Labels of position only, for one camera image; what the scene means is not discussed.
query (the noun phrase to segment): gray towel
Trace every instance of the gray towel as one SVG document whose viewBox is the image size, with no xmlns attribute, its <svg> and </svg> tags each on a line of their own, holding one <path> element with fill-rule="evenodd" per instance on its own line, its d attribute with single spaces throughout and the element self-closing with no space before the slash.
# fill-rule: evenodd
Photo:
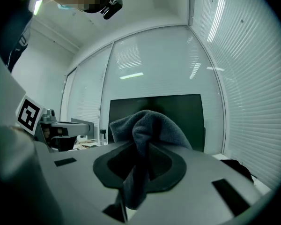
<svg viewBox="0 0 281 225">
<path fill-rule="evenodd" d="M 149 141 L 162 141 L 192 149 L 181 129 L 168 117 L 150 110 L 137 112 L 110 124 L 115 142 L 134 140 L 140 156 L 135 167 L 124 181 L 126 206 L 137 209 L 146 197 L 145 185 L 149 182 L 146 167 L 146 145 Z"/>
</svg>

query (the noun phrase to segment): black monitor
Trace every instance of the black monitor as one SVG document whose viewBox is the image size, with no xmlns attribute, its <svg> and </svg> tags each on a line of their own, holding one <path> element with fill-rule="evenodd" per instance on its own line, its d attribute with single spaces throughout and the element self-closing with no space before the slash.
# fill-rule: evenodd
<svg viewBox="0 0 281 225">
<path fill-rule="evenodd" d="M 146 109 L 169 117 L 181 128 L 194 150 L 204 151 L 204 116 L 200 94 L 111 100 L 108 124 Z M 112 142 L 114 140 L 108 126 L 108 143 Z"/>
</svg>

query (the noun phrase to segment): black rectangular slot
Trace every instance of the black rectangular slot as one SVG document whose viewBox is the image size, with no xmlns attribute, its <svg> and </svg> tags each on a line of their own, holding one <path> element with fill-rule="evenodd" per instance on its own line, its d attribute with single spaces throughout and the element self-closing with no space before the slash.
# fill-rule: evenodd
<svg viewBox="0 0 281 225">
<path fill-rule="evenodd" d="M 55 161 L 54 163 L 57 167 L 59 167 L 73 162 L 76 162 L 76 159 L 71 157 L 71 158 Z"/>
<path fill-rule="evenodd" d="M 212 184 L 235 216 L 238 216 L 250 207 L 225 179 L 214 181 Z"/>
</svg>

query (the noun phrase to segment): white ceiling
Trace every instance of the white ceiling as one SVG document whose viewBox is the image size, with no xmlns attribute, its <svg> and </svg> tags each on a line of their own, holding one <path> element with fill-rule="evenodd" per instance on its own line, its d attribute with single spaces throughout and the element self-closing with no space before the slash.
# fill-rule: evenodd
<svg viewBox="0 0 281 225">
<path fill-rule="evenodd" d="M 123 8 L 111 19 L 104 20 L 100 13 L 63 10 L 59 9 L 54 1 L 48 0 L 43 2 L 35 19 L 81 48 L 90 41 L 96 42 L 105 34 L 129 24 L 134 26 L 148 20 L 152 21 L 154 27 L 152 18 L 169 17 L 175 18 L 175 23 L 187 23 L 187 7 L 188 0 L 123 0 Z"/>
</svg>

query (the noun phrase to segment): fluorescent light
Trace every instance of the fluorescent light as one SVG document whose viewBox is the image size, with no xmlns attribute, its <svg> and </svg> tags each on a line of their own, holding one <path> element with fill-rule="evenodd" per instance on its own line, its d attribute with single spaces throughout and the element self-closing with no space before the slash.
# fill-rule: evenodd
<svg viewBox="0 0 281 225">
<path fill-rule="evenodd" d="M 195 67 L 194 67 L 193 70 L 192 70 L 192 74 L 191 74 L 191 76 L 189 77 L 189 79 L 192 79 L 192 78 L 195 76 L 195 74 L 196 74 L 196 72 L 197 72 L 197 70 L 199 69 L 200 66 L 201 66 L 200 63 L 196 63 Z"/>
<path fill-rule="evenodd" d="M 39 1 L 36 2 L 36 5 L 35 5 L 35 7 L 34 7 L 33 15 L 36 15 L 36 14 L 37 14 L 39 8 L 41 7 L 42 2 L 43 2 L 43 0 L 39 0 Z"/>
<path fill-rule="evenodd" d="M 207 69 L 208 69 L 208 70 L 214 70 L 213 67 L 207 67 Z M 225 71 L 225 69 L 220 68 L 220 67 L 215 67 L 215 70 L 222 71 L 222 72 Z"/>
<path fill-rule="evenodd" d="M 226 0 L 219 0 L 219 2 L 217 4 L 214 22 L 212 23 L 212 27 L 211 27 L 210 33 L 208 35 L 208 38 L 207 38 L 208 42 L 212 42 L 214 39 L 215 33 L 218 29 L 218 26 L 219 26 L 221 18 L 222 18 L 225 3 L 226 3 Z"/>
<path fill-rule="evenodd" d="M 130 78 L 130 77 L 138 77 L 138 76 L 142 76 L 142 75 L 144 75 L 144 74 L 143 73 L 135 73 L 135 74 L 120 77 L 120 79 L 126 79 L 126 78 Z"/>
</svg>

